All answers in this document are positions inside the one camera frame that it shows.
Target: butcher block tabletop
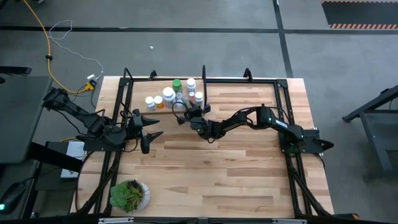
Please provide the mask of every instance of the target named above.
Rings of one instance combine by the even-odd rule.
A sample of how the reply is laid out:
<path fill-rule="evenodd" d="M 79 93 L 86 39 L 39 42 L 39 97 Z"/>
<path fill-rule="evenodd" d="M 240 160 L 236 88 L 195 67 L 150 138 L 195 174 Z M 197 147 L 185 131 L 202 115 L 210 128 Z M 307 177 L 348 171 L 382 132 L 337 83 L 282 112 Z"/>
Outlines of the butcher block tabletop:
<path fill-rule="evenodd" d="M 99 93 L 96 109 L 104 108 L 109 117 L 112 117 L 119 78 L 104 77 Z M 296 124 L 312 129 L 304 80 L 288 78 L 287 81 Z M 133 93 L 139 92 L 140 82 L 134 83 L 133 90 Z M 229 118 L 241 108 L 261 103 L 276 106 L 274 87 L 268 84 L 208 83 L 207 94 L 211 112 L 205 118 L 217 121 Z M 146 133 L 164 133 L 150 144 L 149 154 L 142 154 L 139 145 L 133 152 L 122 153 L 117 183 L 136 179 L 146 184 L 150 188 L 149 205 L 134 213 L 113 208 L 112 216 L 294 217 L 285 157 L 280 151 L 276 131 L 241 126 L 209 144 L 190 129 L 189 124 L 179 126 L 173 114 L 146 116 L 160 120 L 145 127 Z M 135 145 L 135 141 L 129 142 L 126 150 Z M 79 208 L 98 185 L 103 158 L 104 152 L 94 152 L 83 166 L 78 183 Z M 302 160 L 308 188 L 323 207 L 333 213 L 320 158 L 304 154 Z M 297 189 L 304 212 L 302 193 L 300 187 Z M 108 190 L 109 187 L 104 190 L 101 211 L 105 208 Z"/>

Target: succulent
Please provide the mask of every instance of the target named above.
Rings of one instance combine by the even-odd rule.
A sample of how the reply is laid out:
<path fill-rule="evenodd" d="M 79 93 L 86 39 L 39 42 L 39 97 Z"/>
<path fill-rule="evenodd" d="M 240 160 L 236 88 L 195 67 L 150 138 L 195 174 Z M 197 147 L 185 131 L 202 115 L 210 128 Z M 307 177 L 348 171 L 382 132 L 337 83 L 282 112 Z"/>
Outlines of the succulent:
<path fill-rule="evenodd" d="M 111 205 L 127 213 L 136 210 L 141 203 L 144 193 L 135 181 L 125 181 L 111 188 Z"/>

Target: yellow cable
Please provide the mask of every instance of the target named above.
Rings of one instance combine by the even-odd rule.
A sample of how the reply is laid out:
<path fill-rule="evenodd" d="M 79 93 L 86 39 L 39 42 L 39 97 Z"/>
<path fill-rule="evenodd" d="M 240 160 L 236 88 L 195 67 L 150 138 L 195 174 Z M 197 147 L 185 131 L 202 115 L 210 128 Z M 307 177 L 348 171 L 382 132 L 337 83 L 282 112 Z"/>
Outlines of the yellow cable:
<path fill-rule="evenodd" d="M 75 140 L 75 139 L 76 139 L 75 137 L 73 137 L 73 138 L 66 138 L 66 139 L 62 139 L 60 142 L 72 141 L 72 140 Z"/>
<path fill-rule="evenodd" d="M 26 4 L 26 6 L 30 9 L 30 11 L 33 13 L 33 15 L 36 17 L 37 22 L 39 22 L 40 26 L 42 27 L 43 31 L 44 31 L 44 35 L 45 38 L 47 39 L 47 47 L 49 48 L 49 56 L 51 56 L 51 45 L 50 45 L 50 39 L 49 36 L 47 35 L 47 32 L 45 31 L 45 28 L 43 26 L 42 21 L 39 19 L 39 17 L 36 15 L 35 11 L 33 11 L 33 9 L 31 8 L 31 6 L 29 5 L 29 3 L 24 0 L 24 3 Z M 63 86 L 60 82 L 58 82 L 58 80 L 52 75 L 51 73 L 51 66 L 50 66 L 50 59 L 47 59 L 47 69 L 49 71 L 50 76 L 52 77 L 52 79 L 54 79 L 54 81 L 60 86 L 62 87 L 64 90 L 66 90 L 69 93 L 74 93 L 74 94 L 79 94 L 79 93 L 83 93 L 87 90 L 82 90 L 82 91 L 71 91 L 69 89 L 67 89 L 65 86 Z"/>

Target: potted plant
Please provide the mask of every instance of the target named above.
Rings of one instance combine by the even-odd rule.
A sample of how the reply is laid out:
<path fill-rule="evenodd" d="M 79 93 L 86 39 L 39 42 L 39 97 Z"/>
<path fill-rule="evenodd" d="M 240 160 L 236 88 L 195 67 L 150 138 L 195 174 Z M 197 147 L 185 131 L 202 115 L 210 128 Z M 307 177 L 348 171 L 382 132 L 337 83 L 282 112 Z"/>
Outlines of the potted plant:
<path fill-rule="evenodd" d="M 111 205 L 126 213 L 144 209 L 149 199 L 148 186 L 136 180 L 127 180 L 111 188 Z"/>

